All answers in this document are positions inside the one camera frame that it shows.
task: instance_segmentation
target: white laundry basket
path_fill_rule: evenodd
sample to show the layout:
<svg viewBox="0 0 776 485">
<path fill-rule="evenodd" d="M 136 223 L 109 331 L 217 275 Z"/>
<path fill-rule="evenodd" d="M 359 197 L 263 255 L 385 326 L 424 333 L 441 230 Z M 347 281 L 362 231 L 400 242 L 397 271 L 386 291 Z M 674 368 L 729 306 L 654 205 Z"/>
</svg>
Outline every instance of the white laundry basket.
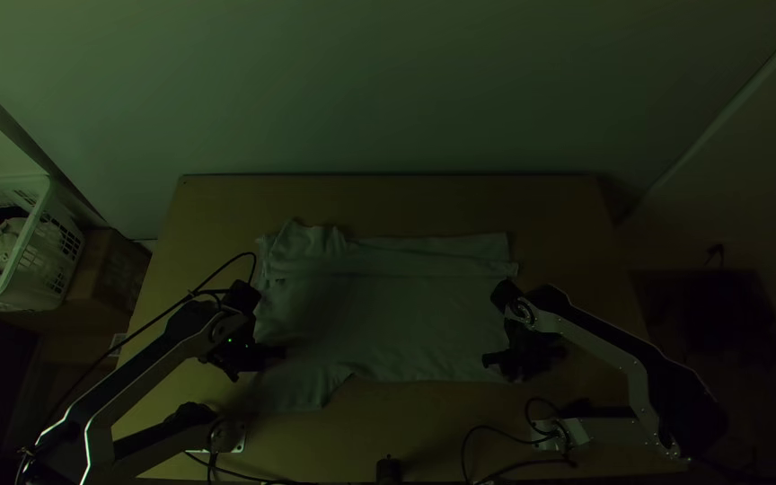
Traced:
<svg viewBox="0 0 776 485">
<path fill-rule="evenodd" d="M 29 213 L 0 280 L 0 312 L 61 304 L 83 249 L 83 233 L 46 176 L 0 178 L 0 207 Z"/>
</svg>

